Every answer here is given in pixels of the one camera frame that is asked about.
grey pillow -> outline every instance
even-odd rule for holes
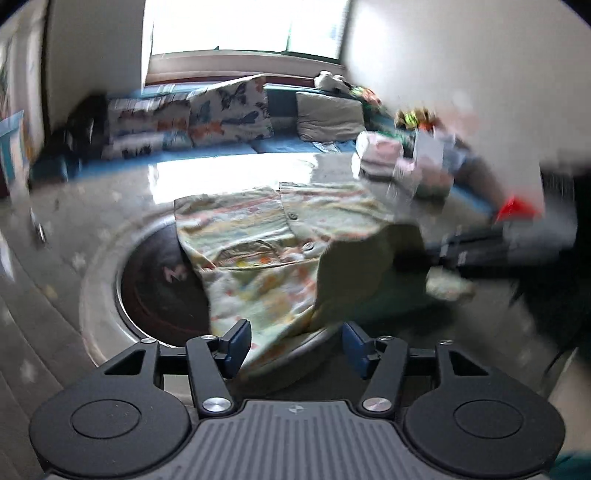
[[[297,132],[306,142],[355,140],[365,130],[361,102],[297,92]]]

green fabric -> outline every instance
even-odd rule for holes
[[[394,128],[392,130],[379,130],[378,133],[398,140],[404,149],[404,156],[412,158],[414,151],[414,132]]]
[[[552,480],[589,480],[591,479],[591,455],[588,453],[560,455],[548,476]]]
[[[320,257],[312,328],[338,319],[382,320],[435,301],[425,291],[427,271],[396,272],[394,255],[424,249],[416,225],[387,225],[360,240],[333,242]]]

metal screw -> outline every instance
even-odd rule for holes
[[[37,239],[42,243],[42,244],[46,244],[47,243],[47,236],[45,235],[45,229],[43,228],[43,225],[38,223],[35,226],[35,231],[37,232]]]
[[[390,402],[387,398],[382,397],[366,398],[362,405],[366,410],[376,412],[387,411],[392,408],[392,402]]]
[[[207,400],[203,400],[203,403],[201,403],[201,405],[207,411],[213,413],[221,413],[229,409],[232,406],[232,402],[229,401],[227,398],[212,397],[208,398]]]

round black disc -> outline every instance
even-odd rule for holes
[[[175,454],[189,415],[149,378],[96,371],[37,409],[31,444],[43,464],[76,478],[134,475]]]
[[[121,300],[138,328],[169,345],[184,346],[210,333],[209,302],[174,224],[150,235],[130,255],[121,278]]]
[[[546,400],[508,377],[459,377],[408,409],[404,431],[426,459],[471,478],[520,478],[548,467],[564,423]]]

red object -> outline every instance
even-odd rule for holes
[[[427,133],[431,133],[433,132],[433,124],[431,122],[421,122],[418,125],[418,129]]]
[[[526,202],[519,197],[512,196],[507,202],[501,207],[499,213],[496,216],[497,222],[503,220],[509,220],[511,218],[535,218],[540,213],[531,206],[529,202]]]

